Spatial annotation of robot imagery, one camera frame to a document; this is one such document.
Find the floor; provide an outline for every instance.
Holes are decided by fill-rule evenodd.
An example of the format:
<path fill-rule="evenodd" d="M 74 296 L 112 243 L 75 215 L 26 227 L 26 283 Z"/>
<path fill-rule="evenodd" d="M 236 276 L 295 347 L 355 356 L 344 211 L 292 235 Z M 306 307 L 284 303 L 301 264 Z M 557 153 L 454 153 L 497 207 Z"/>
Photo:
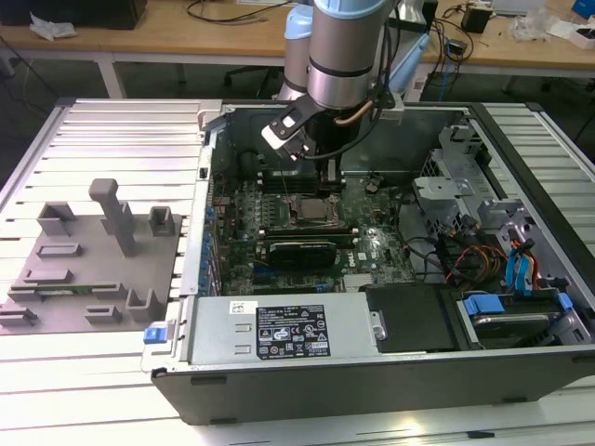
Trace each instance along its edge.
<path fill-rule="evenodd" d="M 106 98 L 105 88 L 93 62 L 36 60 L 33 68 L 62 97 Z M 265 75 L 264 71 L 233 77 L 232 86 L 223 85 L 226 71 L 234 67 L 187 66 L 188 82 L 180 85 L 176 70 L 168 64 L 121 63 L 130 98 L 254 98 Z M 15 76 L 0 82 L 0 187 L 17 165 L 22 154 L 44 122 L 53 97 L 22 63 Z M 510 94 L 502 92 L 506 78 L 491 75 L 461 75 L 447 96 L 452 101 L 536 102 L 573 138 L 588 117 L 595 112 L 594 95 L 585 89 L 587 80 L 554 79 L 549 91 L 542 91 L 539 78 L 519 78 Z M 271 79 L 263 92 L 269 98 L 281 86 L 281 77 Z M 429 85 L 423 100 L 438 100 L 442 80 Z M 22 100 L 32 104 L 27 106 Z M 595 159 L 595 122 L 585 130 L 579 147 Z"/>

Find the blue tab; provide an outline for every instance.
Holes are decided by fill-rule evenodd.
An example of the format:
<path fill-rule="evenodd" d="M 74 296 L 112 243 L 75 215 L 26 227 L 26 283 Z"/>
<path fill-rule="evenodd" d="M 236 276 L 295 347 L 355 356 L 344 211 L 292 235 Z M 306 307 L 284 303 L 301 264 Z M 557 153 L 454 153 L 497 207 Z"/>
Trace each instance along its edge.
<path fill-rule="evenodd" d="M 498 295 L 470 295 L 463 301 L 467 314 L 504 313 L 504 307 Z"/>
<path fill-rule="evenodd" d="M 566 293 L 559 293 L 558 299 L 560 300 L 560 305 L 564 308 L 564 313 L 567 313 L 571 309 L 573 309 L 573 301 L 570 300 L 570 297 Z"/>
<path fill-rule="evenodd" d="M 167 329 L 165 327 L 145 328 L 142 340 L 145 344 L 164 344 L 167 342 Z"/>
<path fill-rule="evenodd" d="M 529 270 L 529 257 L 523 256 L 521 257 L 521 263 L 519 264 L 519 270 L 517 271 L 517 279 L 514 283 L 514 288 L 517 291 L 522 291 L 524 295 L 530 295 L 531 292 L 527 290 L 525 286 L 525 276 L 527 275 L 527 271 Z"/>
<path fill-rule="evenodd" d="M 509 254 L 509 263 L 506 265 L 506 285 L 511 286 L 514 282 L 514 264 L 516 263 L 515 255 L 517 253 L 516 249 L 510 251 Z"/>

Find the power supply label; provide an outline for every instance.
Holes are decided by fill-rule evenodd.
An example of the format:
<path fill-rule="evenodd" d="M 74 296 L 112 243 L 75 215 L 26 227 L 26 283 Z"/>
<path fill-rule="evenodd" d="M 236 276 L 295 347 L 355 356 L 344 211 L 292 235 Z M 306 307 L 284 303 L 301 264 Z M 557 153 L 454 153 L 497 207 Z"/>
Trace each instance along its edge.
<path fill-rule="evenodd" d="M 262 360 L 331 356 L 324 305 L 257 308 L 257 355 Z"/>

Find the table leg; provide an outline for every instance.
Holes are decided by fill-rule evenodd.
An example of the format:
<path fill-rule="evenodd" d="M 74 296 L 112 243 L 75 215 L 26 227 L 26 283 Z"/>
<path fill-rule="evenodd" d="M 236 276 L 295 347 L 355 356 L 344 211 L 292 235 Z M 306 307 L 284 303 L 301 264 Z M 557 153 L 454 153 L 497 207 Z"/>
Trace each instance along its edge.
<path fill-rule="evenodd" d="M 421 94 L 426 87 L 428 75 L 432 72 L 433 66 L 430 63 L 420 63 L 417 65 L 416 72 L 411 82 L 405 89 L 405 102 L 419 102 Z"/>
<path fill-rule="evenodd" d="M 176 64 L 176 75 L 178 76 L 179 84 L 186 84 L 188 76 L 186 75 L 186 65 L 183 63 Z"/>
<path fill-rule="evenodd" d="M 10 58 L 0 58 L 0 75 L 3 77 L 12 77 L 15 75 Z"/>
<path fill-rule="evenodd" d="M 516 82 L 518 80 L 519 80 L 519 76 L 509 77 L 509 79 L 506 81 L 506 83 L 504 85 L 502 85 L 502 93 L 506 93 L 507 95 L 510 94 L 512 92 L 512 88 L 514 88 L 514 85 L 516 84 Z"/>
<path fill-rule="evenodd" d="M 99 65 L 105 88 L 108 90 L 108 96 L 111 99 L 125 99 L 126 91 L 124 84 L 113 66 L 113 62 L 110 60 L 97 60 L 97 64 Z"/>

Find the wooden table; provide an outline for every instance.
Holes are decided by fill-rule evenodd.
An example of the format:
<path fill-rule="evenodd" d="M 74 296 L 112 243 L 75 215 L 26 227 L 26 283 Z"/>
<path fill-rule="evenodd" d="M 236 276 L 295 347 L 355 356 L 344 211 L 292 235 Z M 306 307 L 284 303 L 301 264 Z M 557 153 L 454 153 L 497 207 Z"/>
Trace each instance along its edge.
<path fill-rule="evenodd" d="M 572 13 L 574 0 L 549 0 L 555 15 L 564 20 L 579 19 Z M 114 63 L 118 61 L 166 62 L 178 64 L 284 65 L 284 23 L 288 7 L 279 7 L 262 15 L 266 21 L 245 26 L 221 26 L 193 19 L 186 14 L 187 0 L 149 0 L 147 10 L 133 31 L 77 28 L 71 39 L 48 42 L 27 27 L 0 26 L 8 42 L 30 59 L 73 59 L 97 62 L 110 98 L 125 98 L 126 92 Z M 460 0 L 441 0 L 438 17 Z M 210 18 L 228 18 L 261 7 L 237 5 L 232 0 L 210 3 L 204 14 Z M 459 24 L 462 14 L 450 18 Z M 491 19 L 483 34 L 474 34 L 475 49 L 461 72 L 551 77 L 595 77 L 595 52 L 579 49 L 552 36 L 548 42 L 512 40 L 507 28 L 511 19 Z M 467 40 L 453 27 L 446 26 L 451 38 Z M 438 58 L 435 33 L 419 65 L 407 99 L 418 100 L 426 76 Z M 14 55 L 0 46 L 0 59 Z"/>
<path fill-rule="evenodd" d="M 441 0 L 437 16 L 450 6 L 462 3 L 459 0 Z M 562 20 L 584 23 L 585 20 L 572 12 L 574 0 L 548 0 L 549 12 Z M 448 20 L 460 26 L 463 13 L 456 13 Z M 459 71 L 475 74 L 505 74 L 509 76 L 543 77 L 593 77 L 595 76 L 595 52 L 586 51 L 560 37 L 551 36 L 548 41 L 515 42 L 509 36 L 513 19 L 494 17 L 482 34 L 471 34 L 474 49 L 469 60 L 461 64 Z M 455 27 L 445 24 L 449 38 L 468 42 L 469 38 Z M 406 99 L 418 101 L 428 74 L 434 69 L 439 55 L 437 33 L 431 33 L 431 42 L 416 70 L 415 81 L 407 92 Z"/>
<path fill-rule="evenodd" d="M 289 7 L 267 11 L 261 16 L 266 21 L 259 23 L 221 26 L 190 17 L 186 13 L 190 3 L 149 0 L 147 10 L 132 31 L 77 27 L 79 35 L 55 42 L 48 42 L 24 26 L 0 26 L 0 34 L 25 58 L 97 62 L 110 98 L 126 97 L 113 67 L 118 61 L 177 63 L 180 68 L 185 63 L 284 65 L 284 28 Z M 260 8 L 224 0 L 207 4 L 204 15 L 224 19 Z M 14 54 L 0 43 L 0 58 L 11 57 Z M 9 64 L 5 64 L 5 72 L 9 70 Z"/>

